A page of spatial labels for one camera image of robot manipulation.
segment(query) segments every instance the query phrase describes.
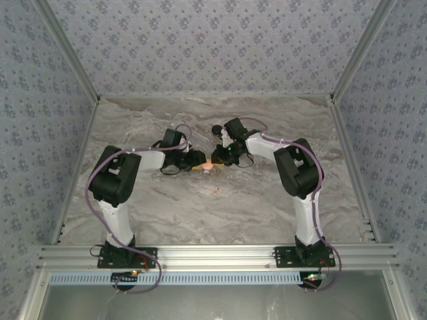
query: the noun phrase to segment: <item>marble table surface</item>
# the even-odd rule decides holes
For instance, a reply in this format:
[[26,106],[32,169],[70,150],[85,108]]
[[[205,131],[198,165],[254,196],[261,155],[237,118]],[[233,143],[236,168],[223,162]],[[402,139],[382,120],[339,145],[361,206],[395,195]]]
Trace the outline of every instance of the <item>marble table surface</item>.
[[[266,123],[268,135],[309,141],[326,177],[320,195],[326,239],[365,241],[364,218],[325,99],[124,97],[102,99],[96,111],[61,244],[96,244],[105,239],[106,231],[87,208],[83,190],[107,145],[148,146],[161,139],[166,128],[187,123],[193,128],[193,146],[210,155],[219,143],[211,127],[244,115]],[[260,129],[250,121],[244,125]],[[245,169],[216,167],[209,173],[193,170],[174,176],[140,173],[128,204],[137,243],[293,243],[296,232],[292,198],[282,187],[276,164],[261,157]]]

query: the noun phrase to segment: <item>orange object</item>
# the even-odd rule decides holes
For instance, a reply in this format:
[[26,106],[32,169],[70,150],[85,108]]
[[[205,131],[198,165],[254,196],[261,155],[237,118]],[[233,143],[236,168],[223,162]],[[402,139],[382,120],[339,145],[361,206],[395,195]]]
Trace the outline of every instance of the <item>orange object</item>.
[[207,159],[206,162],[203,165],[201,165],[201,168],[203,170],[211,170],[213,167],[214,165],[212,164],[211,159]]

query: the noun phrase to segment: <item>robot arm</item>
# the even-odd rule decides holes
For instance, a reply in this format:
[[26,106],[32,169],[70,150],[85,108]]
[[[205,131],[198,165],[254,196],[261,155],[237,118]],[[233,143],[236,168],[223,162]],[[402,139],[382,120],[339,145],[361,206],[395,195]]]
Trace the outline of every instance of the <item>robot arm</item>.
[[[167,129],[163,140],[155,143],[161,148],[175,147],[185,142],[185,135],[179,131]],[[190,170],[193,166],[206,162],[204,153],[190,149],[188,143],[183,149],[170,151],[144,151],[119,155],[106,165],[93,179],[89,190],[99,202],[103,217],[117,239],[125,245],[132,246],[135,236],[129,225],[127,203],[135,184],[136,176],[141,172],[150,172],[175,165],[179,170]],[[108,146],[105,148],[95,169],[109,156],[121,149]],[[114,247],[121,246],[107,235],[107,242]]]
[[[312,211],[312,192],[308,194],[304,194],[299,188],[298,184],[298,175],[301,173],[298,171],[298,167],[296,167],[294,160],[291,159],[289,150],[287,148],[292,148],[292,146],[286,144],[279,144],[267,141],[261,138],[260,133],[254,133],[246,139],[246,147],[251,155],[260,155],[265,157],[271,161],[275,161],[280,179],[282,180],[282,184],[285,187],[285,190],[292,195],[292,199],[294,200],[296,219],[297,219],[297,229],[296,229],[296,237],[299,241],[301,241],[305,246],[313,245],[317,243],[320,239],[314,229],[313,224],[313,211]],[[295,185],[292,185],[291,175],[294,174]],[[317,184],[318,177],[312,177],[314,187]],[[316,205],[316,221],[319,221],[319,192],[315,195],[315,205]],[[323,235],[322,230],[318,227],[320,235]]]
[[[275,161],[282,185],[294,200],[298,224],[297,245],[307,248],[318,244],[320,238],[314,229],[312,216],[312,192],[318,184],[319,176],[312,158],[297,147],[263,139],[257,130],[248,131],[238,118],[227,122],[224,127],[225,129],[220,126],[212,128],[212,132],[219,135],[223,141],[222,145],[217,145],[212,158],[225,165],[239,164],[239,157],[248,153]],[[294,142],[303,145],[312,152],[305,139],[298,139]],[[319,193],[316,193],[314,201],[316,221],[319,221]],[[318,230],[320,235],[323,235],[319,227]]]

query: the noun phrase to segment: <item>wall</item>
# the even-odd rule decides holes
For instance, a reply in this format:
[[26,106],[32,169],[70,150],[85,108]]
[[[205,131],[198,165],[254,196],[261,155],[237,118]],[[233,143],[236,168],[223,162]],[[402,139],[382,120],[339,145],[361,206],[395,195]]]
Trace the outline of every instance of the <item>wall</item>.
[[0,1],[0,319],[16,319],[92,103],[30,1]]
[[49,0],[101,95],[331,92],[377,0]]
[[427,3],[401,0],[340,107],[384,241],[427,319]]

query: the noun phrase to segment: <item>purple cable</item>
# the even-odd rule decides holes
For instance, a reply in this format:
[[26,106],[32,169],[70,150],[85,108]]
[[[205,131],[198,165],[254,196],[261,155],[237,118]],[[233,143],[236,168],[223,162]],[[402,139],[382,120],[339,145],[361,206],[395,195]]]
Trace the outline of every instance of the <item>purple cable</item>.
[[125,245],[124,243],[122,243],[121,241],[119,241],[119,239],[113,234],[113,232],[111,231],[110,227],[108,226],[107,222],[104,220],[104,218],[101,216],[101,214],[99,212],[97,212],[95,210],[95,208],[92,206],[90,200],[89,200],[89,186],[91,185],[93,178],[102,170],[102,168],[104,168],[112,159],[116,158],[119,155],[123,155],[124,153],[128,153],[128,152],[144,152],[144,151],[169,151],[169,150],[174,150],[174,149],[179,149],[180,147],[183,147],[184,145],[187,145],[187,143],[189,143],[189,140],[191,139],[191,137],[193,136],[193,130],[191,129],[190,126],[186,125],[186,124],[181,124],[178,125],[175,129],[178,129],[179,127],[187,127],[189,129],[189,135],[188,138],[183,142],[180,143],[179,145],[176,145],[175,147],[169,147],[169,148],[155,148],[155,147],[142,147],[142,148],[137,148],[137,149],[123,149],[120,150],[116,153],[114,153],[113,155],[110,155],[106,160],[104,160],[103,163],[101,163],[95,170],[93,170],[93,173],[89,176],[89,179],[87,180],[86,186],[85,186],[85,200],[87,203],[87,206],[89,207],[89,210],[98,218],[98,220],[101,221],[101,223],[104,225],[104,227],[107,229],[107,232],[111,234],[111,238],[113,238],[113,240],[115,242],[117,242],[117,244],[121,245],[124,249],[127,249],[128,251],[132,251],[135,253],[138,253],[139,255],[143,255],[144,257],[147,257],[148,259],[151,259],[158,267],[159,267],[159,276],[156,280],[156,282],[149,288],[144,289],[144,290],[138,290],[138,291],[122,291],[119,290],[117,288],[117,283],[118,281],[115,283],[115,288],[116,290],[118,290],[118,292],[120,293],[124,293],[124,294],[128,294],[128,295],[136,295],[136,294],[140,294],[140,293],[147,293],[151,290],[154,290],[160,283],[161,281],[161,274],[162,274],[162,270],[161,270],[161,265],[160,262],[152,255],[137,250],[135,248],[131,248],[128,247],[127,245]]
[[266,141],[269,141],[269,142],[272,142],[272,143],[293,145],[294,147],[300,148],[301,150],[305,151],[313,159],[314,164],[316,165],[316,168],[318,170],[318,175],[319,175],[318,185],[314,189],[314,191],[312,192],[312,211],[313,211],[314,230],[316,230],[316,235],[319,237],[320,241],[324,245],[326,245],[327,247],[331,248],[332,251],[336,254],[336,257],[338,259],[338,275],[336,276],[336,278],[329,285],[327,285],[327,286],[325,286],[325,287],[323,287],[321,289],[318,289],[315,285],[313,285],[312,283],[309,283],[307,281],[304,281],[304,283],[306,283],[308,285],[311,285],[314,288],[314,290],[316,290],[316,291],[325,291],[325,290],[328,290],[329,288],[333,287],[338,282],[338,280],[340,279],[341,274],[342,274],[342,262],[341,262],[340,254],[338,253],[337,249],[333,245],[331,245],[330,243],[328,243],[322,237],[322,235],[320,234],[319,227],[318,227],[318,222],[316,220],[316,204],[314,203],[314,199],[315,199],[316,193],[322,187],[322,168],[320,167],[319,161],[317,160],[316,156],[310,150],[308,150],[307,148],[305,148],[303,145],[300,145],[298,143],[294,143],[292,141],[279,140],[279,139],[276,139],[276,138],[273,138],[273,137],[268,137],[268,136],[264,135],[264,131],[267,130],[268,127],[261,120],[258,120],[258,119],[255,119],[255,118],[251,118],[251,117],[240,117],[239,119],[241,119],[241,120],[252,120],[252,121],[256,121],[256,122],[260,123],[261,125],[263,125],[264,126],[264,130],[261,131],[261,138],[262,139],[264,139]]

